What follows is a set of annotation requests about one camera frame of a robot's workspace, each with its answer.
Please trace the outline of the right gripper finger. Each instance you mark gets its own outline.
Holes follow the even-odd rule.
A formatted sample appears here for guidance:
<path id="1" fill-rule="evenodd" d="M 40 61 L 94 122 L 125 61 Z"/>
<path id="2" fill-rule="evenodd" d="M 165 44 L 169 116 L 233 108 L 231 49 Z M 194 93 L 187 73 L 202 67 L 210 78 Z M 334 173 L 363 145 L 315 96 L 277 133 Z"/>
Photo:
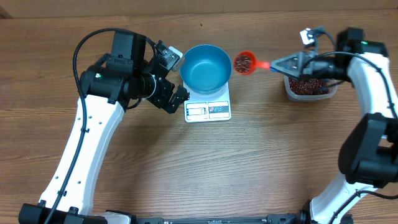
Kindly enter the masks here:
<path id="1" fill-rule="evenodd" d="M 271 62 L 271 67 L 298 67 L 301 57 L 302 53 L 296 52 L 286 57 L 273 60 Z"/>
<path id="2" fill-rule="evenodd" d="M 300 67 L 296 64 L 291 64 L 291 63 L 284 63 L 284 64 L 272 64 L 271 68 L 273 70 L 276 70 L 279 73 L 284 74 L 287 77 L 294 78 L 294 79 L 299 79 L 300 78 Z"/>

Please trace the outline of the red scoop with blue handle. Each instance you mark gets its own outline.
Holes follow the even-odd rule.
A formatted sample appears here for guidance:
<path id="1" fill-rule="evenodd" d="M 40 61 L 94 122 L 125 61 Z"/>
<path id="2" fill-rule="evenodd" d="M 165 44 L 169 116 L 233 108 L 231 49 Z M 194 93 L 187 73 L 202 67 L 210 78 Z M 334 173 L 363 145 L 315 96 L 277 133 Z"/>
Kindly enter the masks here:
<path id="1" fill-rule="evenodd" d="M 247 50 L 237 54 L 233 60 L 233 68 L 241 75 L 250 75 L 257 68 L 270 70 L 271 63 L 258 60 L 251 51 Z"/>

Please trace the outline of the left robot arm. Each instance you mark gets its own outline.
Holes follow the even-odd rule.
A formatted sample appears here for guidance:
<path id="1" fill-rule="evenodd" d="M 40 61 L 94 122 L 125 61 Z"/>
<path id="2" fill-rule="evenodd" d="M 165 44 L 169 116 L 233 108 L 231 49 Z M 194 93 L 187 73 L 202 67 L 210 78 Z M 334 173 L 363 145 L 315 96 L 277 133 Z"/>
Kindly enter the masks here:
<path id="1" fill-rule="evenodd" d="M 35 205 L 23 204 L 19 223 L 135 223 L 127 212 L 93 213 L 98 174 L 109 142 L 125 112 L 148 100 L 174 113 L 189 98 L 167 80 L 183 53 L 163 42 L 113 29 L 111 51 L 74 78 L 79 98 L 74 125 L 50 183 Z"/>

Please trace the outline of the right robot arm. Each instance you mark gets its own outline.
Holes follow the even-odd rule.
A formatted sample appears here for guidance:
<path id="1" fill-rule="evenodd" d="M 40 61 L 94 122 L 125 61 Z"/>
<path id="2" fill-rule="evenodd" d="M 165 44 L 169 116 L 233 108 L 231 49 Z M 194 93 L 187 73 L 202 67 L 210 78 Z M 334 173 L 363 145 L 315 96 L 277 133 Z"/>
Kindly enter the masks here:
<path id="1" fill-rule="evenodd" d="M 300 211 L 297 223 L 352 223 L 348 211 L 363 197 L 397 182 L 397 93 L 389 73 L 385 44 L 348 27 L 333 40 L 332 52 L 317 49 L 273 60 L 271 70 L 296 80 L 349 82 L 356 91 L 361 120 L 340 149 L 339 173 Z"/>

